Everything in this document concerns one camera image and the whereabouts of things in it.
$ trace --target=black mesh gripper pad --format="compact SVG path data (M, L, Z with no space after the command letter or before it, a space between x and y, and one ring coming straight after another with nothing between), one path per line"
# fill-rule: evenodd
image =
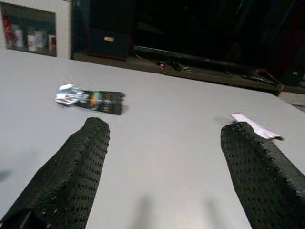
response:
M2 221L30 209L46 228L84 229L99 185L109 132L107 123L88 118L38 170Z
M305 177L271 140L234 123L222 129L221 148L252 228L305 229Z

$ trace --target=candy bar wrapper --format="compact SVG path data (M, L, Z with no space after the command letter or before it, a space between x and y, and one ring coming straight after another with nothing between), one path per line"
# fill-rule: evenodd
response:
M64 105L75 105L95 111L121 115L125 94L122 92L84 91L73 84L61 86L55 101Z

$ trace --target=label on speaker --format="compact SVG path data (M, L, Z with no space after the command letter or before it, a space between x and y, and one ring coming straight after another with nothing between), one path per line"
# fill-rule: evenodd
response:
M104 37L104 41L114 42L114 37Z

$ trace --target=gray tabletop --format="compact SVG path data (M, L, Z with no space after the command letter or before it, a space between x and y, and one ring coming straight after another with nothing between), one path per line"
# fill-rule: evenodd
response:
M271 94L7 50L0 68L0 217L91 116L111 139L87 229L251 228L220 148L234 112L282 135L305 173L305 114ZM129 110L59 106L64 82L125 92Z

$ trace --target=black speaker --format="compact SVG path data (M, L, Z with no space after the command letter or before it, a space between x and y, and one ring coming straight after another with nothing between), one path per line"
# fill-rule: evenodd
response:
M135 0L91 0L88 54L126 60Z

